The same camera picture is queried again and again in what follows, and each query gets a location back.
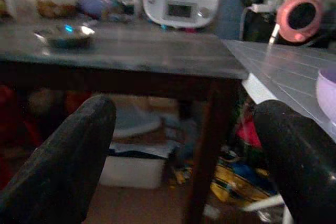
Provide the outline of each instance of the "wooden table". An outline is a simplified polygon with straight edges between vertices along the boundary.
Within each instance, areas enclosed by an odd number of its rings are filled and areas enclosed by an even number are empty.
[[[237,89],[248,72],[214,35],[100,24],[91,48],[61,50],[45,48],[32,34],[51,24],[2,24],[1,83],[208,101],[184,215],[184,223],[200,223]]]

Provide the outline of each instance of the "blue light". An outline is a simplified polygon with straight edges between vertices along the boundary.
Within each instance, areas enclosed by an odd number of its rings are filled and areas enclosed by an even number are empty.
[[[72,26],[65,25],[65,30],[68,31],[69,33],[73,32]]]

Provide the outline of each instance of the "display screen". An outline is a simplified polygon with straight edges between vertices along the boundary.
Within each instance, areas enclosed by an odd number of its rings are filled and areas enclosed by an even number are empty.
[[[190,18],[191,10],[187,5],[168,5],[168,16]]]

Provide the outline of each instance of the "pink round object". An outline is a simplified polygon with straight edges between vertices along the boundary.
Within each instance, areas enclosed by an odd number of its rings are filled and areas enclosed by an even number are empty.
[[[336,68],[319,71],[316,96],[322,111],[336,125]]]
[[[302,4],[311,4],[315,8],[313,20],[300,29],[293,29],[289,24],[289,17],[292,11]],[[278,10],[277,23],[280,25],[281,36],[290,42],[304,42],[312,37],[320,28],[323,14],[321,0],[286,0]]]

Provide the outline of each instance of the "table top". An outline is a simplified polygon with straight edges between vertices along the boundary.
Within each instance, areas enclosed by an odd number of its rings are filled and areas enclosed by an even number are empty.
[[[278,99],[286,103],[313,119],[336,142],[336,129],[316,98],[318,71],[336,67],[335,51],[233,40],[223,43],[250,72],[243,83],[248,93],[259,96],[257,100]]]
[[[211,34],[164,31],[158,26],[99,23],[90,48],[51,49],[36,29],[60,24],[0,24],[0,62],[44,63],[80,68],[246,79],[248,72]]]

